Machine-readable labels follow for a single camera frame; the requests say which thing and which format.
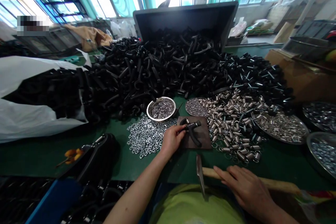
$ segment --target hammer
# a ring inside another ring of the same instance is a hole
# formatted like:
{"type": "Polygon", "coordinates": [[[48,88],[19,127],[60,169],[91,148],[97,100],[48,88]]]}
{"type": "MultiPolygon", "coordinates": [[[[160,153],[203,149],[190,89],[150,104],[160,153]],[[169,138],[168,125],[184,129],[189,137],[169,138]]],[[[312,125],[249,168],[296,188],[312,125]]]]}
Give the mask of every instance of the hammer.
{"type": "MultiPolygon", "coordinates": [[[[196,170],[197,170],[197,176],[199,178],[199,182],[202,187],[203,197],[205,197],[205,187],[204,187],[203,176],[211,177],[211,178],[218,179],[218,180],[223,180],[223,178],[221,178],[217,174],[217,172],[215,172],[214,169],[202,167],[202,161],[201,161],[200,155],[196,155],[196,170]]],[[[264,183],[264,185],[266,186],[268,190],[275,190],[275,191],[281,191],[281,192],[289,193],[289,194],[302,195],[301,190],[293,183],[285,182],[285,181],[278,181],[278,180],[271,180],[268,178],[261,178],[261,177],[260,177],[260,180],[264,183]]]]}

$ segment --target green workbench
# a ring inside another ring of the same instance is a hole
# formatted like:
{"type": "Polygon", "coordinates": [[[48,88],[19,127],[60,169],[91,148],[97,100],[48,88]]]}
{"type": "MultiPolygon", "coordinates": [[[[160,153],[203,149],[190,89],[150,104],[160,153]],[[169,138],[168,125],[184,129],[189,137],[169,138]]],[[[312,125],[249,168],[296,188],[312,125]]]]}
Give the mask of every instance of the green workbench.
{"type": "MultiPolygon", "coordinates": [[[[270,48],[264,48],[264,56],[270,48]]],[[[241,50],[242,54],[250,51],[241,50]]],[[[181,116],[187,116],[183,97],[174,98],[180,109],[181,116]]],[[[113,180],[135,180],[145,167],[153,160],[156,154],[150,154],[142,159],[132,154],[128,141],[127,127],[140,118],[132,118],[126,122],[112,119],[108,125],[88,126],[81,125],[67,132],[54,136],[21,139],[0,145],[0,175],[57,177],[68,166],[55,166],[64,160],[64,153],[69,149],[76,149],[84,144],[90,144],[103,133],[112,133],[120,144],[120,154],[113,168],[113,180]]],[[[161,182],[198,183],[196,176],[196,154],[201,154],[205,167],[216,165],[225,169],[232,165],[223,153],[212,150],[178,150],[171,161],[164,168],[160,177],[161,182]]],[[[304,190],[336,190],[336,184],[321,177],[308,163],[306,146],[288,145],[277,140],[264,143],[263,153],[259,164],[252,163],[249,169],[260,177],[283,180],[295,183],[304,190]]],[[[217,184],[218,181],[207,178],[206,184],[217,184]]]]}

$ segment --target stainless steel bowl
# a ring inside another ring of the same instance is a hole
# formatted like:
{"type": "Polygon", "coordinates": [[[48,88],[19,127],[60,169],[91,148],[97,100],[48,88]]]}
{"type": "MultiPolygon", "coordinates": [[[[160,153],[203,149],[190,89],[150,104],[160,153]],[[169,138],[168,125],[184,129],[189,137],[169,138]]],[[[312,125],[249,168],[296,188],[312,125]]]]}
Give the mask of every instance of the stainless steel bowl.
{"type": "Polygon", "coordinates": [[[322,139],[326,141],[328,145],[333,146],[336,149],[336,135],[325,133],[325,132],[311,133],[307,137],[307,146],[309,148],[310,153],[314,157],[315,162],[313,163],[313,167],[315,167],[316,170],[320,172],[322,175],[325,175],[327,178],[332,178],[332,180],[335,181],[336,175],[332,174],[330,170],[324,166],[324,164],[317,158],[317,156],[313,152],[312,142],[319,142],[322,139]]]}
{"type": "Polygon", "coordinates": [[[300,125],[302,126],[302,128],[305,130],[305,135],[302,137],[303,141],[302,142],[288,142],[288,141],[284,141],[284,140],[281,140],[281,138],[277,137],[276,135],[273,135],[269,132],[267,132],[263,126],[258,122],[258,120],[256,119],[256,115],[253,114],[253,112],[251,112],[251,118],[252,120],[255,122],[255,124],[263,131],[265,132],[267,135],[269,135],[270,137],[276,139],[276,140],[279,140],[281,142],[284,142],[286,144],[292,144],[292,145],[303,145],[306,143],[306,137],[309,135],[309,129],[306,127],[306,125],[295,115],[291,115],[292,117],[294,117],[296,120],[298,120],[298,122],[300,123],[300,125]]]}
{"type": "Polygon", "coordinates": [[[174,100],[171,99],[171,98],[169,98],[169,97],[164,97],[163,96],[163,97],[157,98],[156,101],[151,101],[148,104],[148,106],[147,106],[147,116],[150,119],[152,119],[153,121],[164,121],[164,120],[167,120],[168,118],[170,118],[174,114],[175,110],[176,110],[176,104],[175,104],[174,100]],[[152,108],[153,108],[153,106],[155,104],[157,104],[158,102],[163,102],[163,101],[168,101],[168,102],[170,102],[173,105],[173,111],[172,111],[172,113],[168,117],[163,118],[163,119],[155,119],[155,118],[153,118],[153,116],[152,116],[152,108]]]}

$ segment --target plastic bag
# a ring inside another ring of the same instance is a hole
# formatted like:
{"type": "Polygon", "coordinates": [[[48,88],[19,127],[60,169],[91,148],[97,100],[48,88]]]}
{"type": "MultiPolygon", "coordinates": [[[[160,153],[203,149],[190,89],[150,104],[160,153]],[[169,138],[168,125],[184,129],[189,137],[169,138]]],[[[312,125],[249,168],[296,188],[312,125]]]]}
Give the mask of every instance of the plastic bag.
{"type": "Polygon", "coordinates": [[[115,36],[117,39],[121,37],[120,26],[112,21],[111,21],[111,32],[112,35],[115,36]]]}
{"type": "Polygon", "coordinates": [[[246,26],[247,26],[246,21],[238,22],[238,24],[235,27],[231,28],[229,37],[238,37],[245,31],[246,26]]]}
{"type": "MultiPolygon", "coordinates": [[[[82,54],[86,59],[85,64],[91,66],[89,55],[85,52],[82,54]]],[[[86,120],[83,106],[78,111],[76,119],[57,119],[56,113],[48,106],[17,104],[1,99],[15,91],[23,80],[60,67],[76,69],[79,66],[66,61],[42,58],[21,56],[0,58],[0,143],[20,138],[54,135],[85,124],[79,121],[86,120]]]]}

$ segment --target round metal tray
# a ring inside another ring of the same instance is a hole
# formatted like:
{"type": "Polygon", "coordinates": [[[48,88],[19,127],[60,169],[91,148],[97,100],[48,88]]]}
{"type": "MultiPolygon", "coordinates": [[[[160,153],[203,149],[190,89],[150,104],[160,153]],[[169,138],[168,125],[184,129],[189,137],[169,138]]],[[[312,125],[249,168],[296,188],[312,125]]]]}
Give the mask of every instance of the round metal tray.
{"type": "MultiPolygon", "coordinates": [[[[330,105],[333,105],[333,106],[336,107],[336,105],[333,104],[333,103],[327,103],[327,102],[323,102],[323,101],[311,102],[311,103],[330,104],[330,105]]],[[[332,130],[331,130],[331,131],[326,131],[321,125],[319,125],[319,124],[313,122],[313,121],[310,119],[309,115],[308,115],[307,112],[305,111],[305,106],[308,106],[309,104],[310,104],[310,103],[305,103],[305,104],[303,104],[303,106],[302,106],[302,112],[303,112],[304,116],[307,118],[307,120],[308,120],[311,124],[313,124],[315,127],[319,128],[319,129],[320,129],[321,131],[323,131],[323,132],[327,132],[327,133],[331,133],[331,134],[336,134],[336,132],[334,132],[334,131],[332,131],[332,130]]]]}
{"type": "MultiPolygon", "coordinates": [[[[305,134],[305,136],[308,136],[309,135],[309,129],[306,127],[306,125],[297,117],[297,116],[295,116],[295,115],[292,115],[294,118],[296,118],[299,122],[300,122],[300,124],[303,126],[303,128],[305,129],[305,131],[306,131],[306,134],[305,134]]],[[[284,141],[284,140],[281,140],[279,137],[277,137],[277,136],[275,136],[275,135],[272,135],[272,134],[270,134],[269,132],[267,132],[266,130],[264,130],[263,128],[262,128],[262,126],[259,124],[259,122],[258,122],[258,120],[257,119],[255,119],[254,118],[255,117],[255,115],[253,114],[253,112],[251,112],[251,118],[252,118],[252,120],[256,123],[256,125],[258,125],[258,127],[262,130],[262,131],[264,131],[267,135],[269,135],[270,137],[272,137],[272,138],[274,138],[274,139],[276,139],[276,140],[279,140],[279,141],[281,141],[281,142],[284,142],[284,143],[286,143],[286,144],[292,144],[292,145],[303,145],[303,144],[305,144],[306,143],[306,139],[303,139],[303,141],[302,142],[288,142],[288,141],[284,141]]]]}
{"type": "Polygon", "coordinates": [[[190,99],[188,99],[188,100],[185,102],[185,105],[184,105],[186,112],[187,112],[189,115],[191,115],[191,116],[205,116],[205,115],[197,115],[197,114],[193,114],[193,113],[191,113],[190,111],[187,110],[187,106],[186,106],[186,105],[187,105],[187,102],[188,102],[189,100],[192,100],[192,99],[206,99],[206,98],[204,98],[204,97],[196,97],[196,98],[190,98],[190,99]]]}
{"type": "Polygon", "coordinates": [[[148,104],[148,106],[147,106],[147,116],[148,116],[150,119],[152,119],[153,121],[164,121],[164,120],[167,120],[168,118],[170,118],[170,117],[174,114],[175,110],[176,110],[176,104],[175,104],[174,100],[173,100],[172,98],[162,96],[162,97],[157,98],[156,101],[151,101],[151,102],[148,104]],[[171,113],[168,117],[166,117],[166,118],[163,118],[163,119],[155,119],[155,118],[152,117],[152,113],[151,113],[152,108],[153,108],[153,106],[154,106],[156,103],[158,103],[158,102],[162,102],[162,101],[169,101],[169,102],[173,105],[173,111],[172,111],[172,113],[171,113]]]}
{"type": "Polygon", "coordinates": [[[322,167],[322,170],[327,172],[331,177],[336,179],[336,174],[333,174],[330,172],[330,170],[324,166],[324,164],[318,159],[318,157],[315,155],[312,149],[312,142],[318,142],[320,139],[323,139],[326,141],[329,145],[333,146],[336,149],[336,135],[330,134],[330,133],[325,133],[325,132],[314,132],[311,133],[307,137],[307,146],[309,148],[310,153],[313,155],[314,159],[317,161],[317,163],[322,167]]]}

